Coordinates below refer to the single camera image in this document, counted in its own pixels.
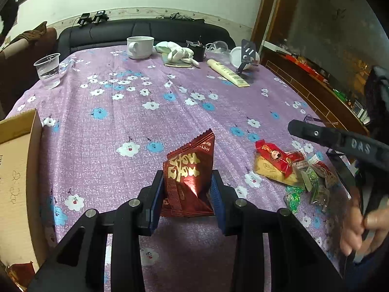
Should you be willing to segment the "person's right hand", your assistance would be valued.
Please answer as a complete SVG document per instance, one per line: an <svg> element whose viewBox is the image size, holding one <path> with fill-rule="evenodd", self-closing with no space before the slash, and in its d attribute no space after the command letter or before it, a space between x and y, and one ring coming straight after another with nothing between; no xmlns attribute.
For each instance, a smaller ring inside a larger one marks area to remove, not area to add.
<svg viewBox="0 0 389 292"><path fill-rule="evenodd" d="M351 198L343 220L340 249L345 256L353 251L366 256L377 250L388 236L388 205L370 212L364 218L360 210L358 188L351 187L349 193Z"/></svg>

